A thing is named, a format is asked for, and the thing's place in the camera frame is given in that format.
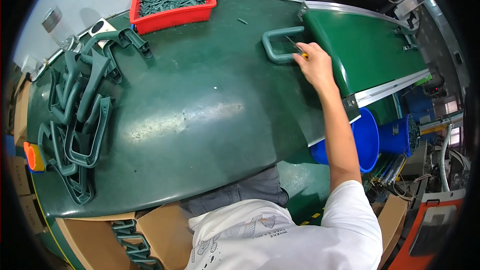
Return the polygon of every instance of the green plastic pieces in crate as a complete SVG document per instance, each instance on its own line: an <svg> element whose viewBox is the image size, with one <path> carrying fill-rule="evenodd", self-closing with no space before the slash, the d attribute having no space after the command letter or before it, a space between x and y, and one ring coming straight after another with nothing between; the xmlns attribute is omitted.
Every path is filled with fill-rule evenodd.
<svg viewBox="0 0 480 270"><path fill-rule="evenodd" d="M140 0L140 17L155 13L205 4L206 0Z"/></svg>

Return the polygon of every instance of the flexible hose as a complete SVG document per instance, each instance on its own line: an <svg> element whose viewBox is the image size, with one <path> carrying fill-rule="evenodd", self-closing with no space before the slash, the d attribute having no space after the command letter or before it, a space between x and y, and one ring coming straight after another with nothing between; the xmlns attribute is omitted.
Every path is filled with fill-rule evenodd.
<svg viewBox="0 0 480 270"><path fill-rule="evenodd" d="M443 145L441 146L440 151L440 178L441 188L444 192L450 191L447 182L447 174L445 173L445 152L447 151L448 141L450 140L450 135L452 134L452 126L452 124L447 125L447 135L445 136L445 140L443 140Z"/></svg>

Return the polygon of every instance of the blue bucket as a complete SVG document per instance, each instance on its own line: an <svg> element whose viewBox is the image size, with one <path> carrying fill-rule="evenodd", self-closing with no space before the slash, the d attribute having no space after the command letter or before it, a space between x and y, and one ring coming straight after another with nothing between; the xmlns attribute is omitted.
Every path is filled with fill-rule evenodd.
<svg viewBox="0 0 480 270"><path fill-rule="evenodd" d="M360 108L360 119L351 124L353 139L357 147L360 172L370 172L377 162L379 136L377 123L372 113L365 107ZM319 164L328 165L325 140L310 147L310 152Z"/></svg>
<svg viewBox="0 0 480 270"><path fill-rule="evenodd" d="M407 114L402 119L378 127L381 153L405 153L407 157L412 155L409 140L409 117L411 115Z"/></svg>

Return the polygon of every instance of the cardboard box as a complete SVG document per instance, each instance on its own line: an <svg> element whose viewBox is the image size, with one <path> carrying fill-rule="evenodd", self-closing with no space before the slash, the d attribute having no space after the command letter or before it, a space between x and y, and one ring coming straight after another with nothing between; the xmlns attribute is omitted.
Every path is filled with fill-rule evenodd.
<svg viewBox="0 0 480 270"><path fill-rule="evenodd" d="M33 234L35 235L43 232L43 224L40 221L39 213L34 204L34 201L36 200L37 198L35 194L19 197L20 205L25 214L25 218L27 219L27 223L30 225Z"/></svg>
<svg viewBox="0 0 480 270"><path fill-rule="evenodd" d="M23 147L24 142L27 140L28 98L30 97L31 85L31 82L26 81L23 89L17 95L13 121L13 141L16 146Z"/></svg>
<svg viewBox="0 0 480 270"><path fill-rule="evenodd" d="M27 160L18 156L11 158L11 177L13 184L17 190L18 195L30 195L32 194L30 186L28 185L27 178Z"/></svg>
<svg viewBox="0 0 480 270"><path fill-rule="evenodd" d="M150 245L150 256L166 270L184 269L192 251L193 235L178 203L158 207L148 213L125 213L94 218L57 218L57 224L78 260L87 270L133 270L125 248L111 230L114 220L136 219L137 232Z"/></svg>
<svg viewBox="0 0 480 270"><path fill-rule="evenodd" d="M375 203L372 205L373 211L378 215L378 224L380 225L381 240L383 242L383 254L377 269L383 267L399 241L407 214L407 207L407 201L392 194L388 196L384 205Z"/></svg>

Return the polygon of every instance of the hand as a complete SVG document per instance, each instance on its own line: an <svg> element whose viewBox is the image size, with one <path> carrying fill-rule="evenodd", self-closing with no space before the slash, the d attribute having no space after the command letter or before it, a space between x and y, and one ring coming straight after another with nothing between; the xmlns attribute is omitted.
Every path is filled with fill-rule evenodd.
<svg viewBox="0 0 480 270"><path fill-rule="evenodd" d="M334 90L338 90L333 78L332 59L317 43L297 43L297 46L308 54L308 60L294 53L293 59L300 66L307 81L322 97Z"/></svg>

